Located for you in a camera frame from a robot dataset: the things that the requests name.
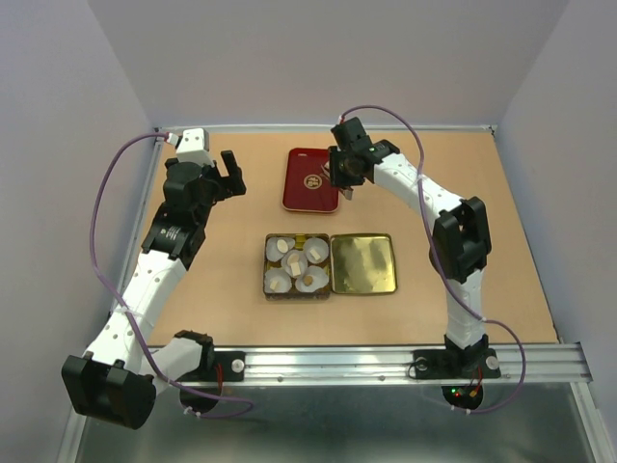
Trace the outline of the square white chocolate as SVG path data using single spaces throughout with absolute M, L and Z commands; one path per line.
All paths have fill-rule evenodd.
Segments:
M 291 263 L 289 264 L 289 266 L 290 266 L 291 274 L 294 278 L 299 277 L 303 273 L 302 267 L 299 262 Z

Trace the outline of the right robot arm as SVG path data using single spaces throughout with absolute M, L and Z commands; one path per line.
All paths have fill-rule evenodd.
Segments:
M 334 188 L 350 199 L 355 187 L 370 181 L 419 214 L 429 259 L 446 290 L 443 364 L 455 376 L 467 375 L 478 365 L 476 352 L 488 345 L 481 285 L 492 242 L 485 204 L 427 177 L 420 142 L 415 166 L 392 142 L 372 141 L 357 117 L 341 119 L 331 132 L 335 144 L 329 147 L 326 172 Z

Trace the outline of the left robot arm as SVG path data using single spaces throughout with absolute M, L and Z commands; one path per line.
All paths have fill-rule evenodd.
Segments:
M 179 157 L 166 161 L 164 202 L 157 210 L 134 274 L 95 340 L 80 356 L 65 360 L 61 375 L 76 413 L 140 428 L 155 400 L 185 374 L 223 379 L 214 342 L 207 334 L 183 330 L 157 352 L 151 333 L 170 295 L 186 275 L 205 240 L 212 207 L 246 192 L 232 151 L 221 153 L 227 173 L 216 164 L 200 166 Z

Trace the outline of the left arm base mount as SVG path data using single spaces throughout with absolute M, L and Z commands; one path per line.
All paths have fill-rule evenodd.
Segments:
M 201 347 L 198 366 L 177 381 L 209 395 L 222 395 L 225 383 L 239 383 L 245 377 L 246 353 L 241 350 L 218 351 L 207 334 L 182 330 L 174 339 L 191 340 Z

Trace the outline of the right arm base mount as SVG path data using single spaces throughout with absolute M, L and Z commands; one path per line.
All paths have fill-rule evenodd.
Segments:
M 443 349 L 416 349 L 408 375 L 418 380 L 446 380 L 442 393 L 455 408 L 474 411 L 484 398 L 483 381 L 501 377 L 496 352 L 486 339 L 465 349 L 447 341 Z

